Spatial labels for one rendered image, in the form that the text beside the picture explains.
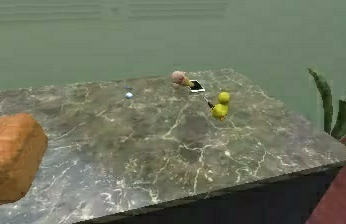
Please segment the marble top kitchen counter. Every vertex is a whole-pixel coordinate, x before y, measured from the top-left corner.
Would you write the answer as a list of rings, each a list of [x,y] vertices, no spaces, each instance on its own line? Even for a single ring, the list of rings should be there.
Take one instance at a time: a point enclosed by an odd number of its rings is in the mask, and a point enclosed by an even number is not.
[[[5,90],[0,116],[29,113],[48,148],[0,224],[304,224],[346,146],[230,70]],[[132,99],[126,99],[131,87]],[[229,111],[213,118],[218,94]]]

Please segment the yellow duck shaped bottle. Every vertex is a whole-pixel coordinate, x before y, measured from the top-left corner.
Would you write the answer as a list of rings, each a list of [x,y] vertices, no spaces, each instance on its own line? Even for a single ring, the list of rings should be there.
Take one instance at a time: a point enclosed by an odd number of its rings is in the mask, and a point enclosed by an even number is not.
[[[220,92],[218,94],[218,103],[211,109],[213,118],[223,121],[228,115],[230,95],[227,92]]]

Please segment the pink and yellow scrub brush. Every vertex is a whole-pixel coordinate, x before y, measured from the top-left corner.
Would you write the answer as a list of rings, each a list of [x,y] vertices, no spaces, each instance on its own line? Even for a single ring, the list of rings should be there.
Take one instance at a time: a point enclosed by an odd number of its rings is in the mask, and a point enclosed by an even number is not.
[[[194,83],[189,80],[184,71],[174,71],[171,74],[172,84],[175,88],[179,86],[193,87]]]

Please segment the brown bread loaf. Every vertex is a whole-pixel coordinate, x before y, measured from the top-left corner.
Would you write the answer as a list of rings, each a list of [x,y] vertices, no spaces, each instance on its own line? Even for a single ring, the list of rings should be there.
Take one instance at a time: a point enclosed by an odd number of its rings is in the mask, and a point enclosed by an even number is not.
[[[48,137],[32,115],[0,117],[0,205],[28,193],[47,146]]]

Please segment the green house plant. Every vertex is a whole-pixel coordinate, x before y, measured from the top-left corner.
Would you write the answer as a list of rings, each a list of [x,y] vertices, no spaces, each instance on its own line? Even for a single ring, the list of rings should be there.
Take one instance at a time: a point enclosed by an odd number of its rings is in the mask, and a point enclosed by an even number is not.
[[[333,98],[330,85],[325,77],[316,70],[308,68],[309,75],[313,78],[320,94],[323,106],[323,129],[337,140],[346,136],[346,97],[338,101],[338,112],[335,124],[333,122]]]

